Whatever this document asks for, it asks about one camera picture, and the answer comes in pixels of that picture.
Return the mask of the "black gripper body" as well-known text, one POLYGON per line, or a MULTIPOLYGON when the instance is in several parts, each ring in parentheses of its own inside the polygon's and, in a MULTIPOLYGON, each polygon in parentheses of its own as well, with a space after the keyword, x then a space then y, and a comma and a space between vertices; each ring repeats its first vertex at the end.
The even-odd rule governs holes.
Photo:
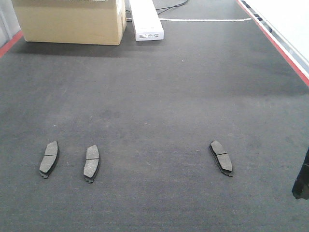
POLYGON ((307 151, 300 172, 292 188, 293 196, 298 199, 309 199, 309 151, 307 151))

